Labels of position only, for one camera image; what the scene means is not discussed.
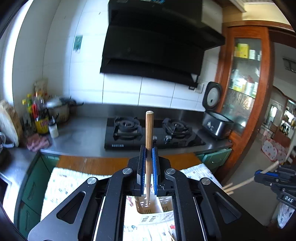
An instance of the black glass cooktop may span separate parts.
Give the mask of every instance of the black glass cooktop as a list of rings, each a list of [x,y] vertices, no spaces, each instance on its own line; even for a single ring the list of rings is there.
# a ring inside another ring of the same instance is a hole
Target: black glass cooktop
[[[166,118],[154,120],[153,141],[158,149],[204,145],[185,122]],[[133,117],[108,118],[105,150],[140,150],[145,145],[145,120]]]

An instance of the blue gripper pad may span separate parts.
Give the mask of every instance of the blue gripper pad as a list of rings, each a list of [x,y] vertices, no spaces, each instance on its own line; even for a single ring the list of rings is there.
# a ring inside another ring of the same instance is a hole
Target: blue gripper pad
[[[152,148],[152,172],[153,172],[154,195],[157,195],[157,168],[156,168],[155,147]]]
[[[141,171],[141,194],[144,195],[145,186],[145,162],[146,162],[146,148],[144,148],[143,159],[142,159],[142,171]]]

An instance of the stove burner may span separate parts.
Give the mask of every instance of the stove burner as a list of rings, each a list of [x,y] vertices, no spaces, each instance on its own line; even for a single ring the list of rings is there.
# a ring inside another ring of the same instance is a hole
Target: stove burner
[[[165,118],[163,120],[163,128],[169,135],[177,139],[183,139],[192,135],[192,128],[180,120]]]
[[[134,140],[142,137],[142,127],[137,118],[119,117],[114,121],[114,140]]]

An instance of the stainless steel countertop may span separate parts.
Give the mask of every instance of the stainless steel countertop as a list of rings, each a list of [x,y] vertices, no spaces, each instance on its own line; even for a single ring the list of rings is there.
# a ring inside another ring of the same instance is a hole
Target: stainless steel countertop
[[[37,152],[31,152],[27,148],[11,148],[8,151],[10,158],[1,164],[0,174],[9,182],[4,195],[3,208],[10,220],[14,222],[15,209],[19,205],[17,202],[20,201],[18,193],[22,182],[27,179],[28,169],[32,166]]]
[[[189,123],[193,131],[206,142],[205,145],[158,150],[159,155],[173,155],[195,152],[197,154],[229,148],[232,143],[227,139],[216,141],[207,134],[198,123]],[[104,142],[107,118],[71,118],[66,124],[59,126],[59,136],[52,139],[48,135],[51,146],[40,151],[44,154],[85,156],[85,157],[135,157],[138,151],[105,151]]]

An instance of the white jar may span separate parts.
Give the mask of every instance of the white jar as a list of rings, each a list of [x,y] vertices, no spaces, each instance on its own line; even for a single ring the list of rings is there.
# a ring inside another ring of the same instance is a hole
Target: white jar
[[[49,133],[52,138],[57,138],[59,136],[59,131],[57,130],[57,124],[54,120],[50,120],[48,123]]]

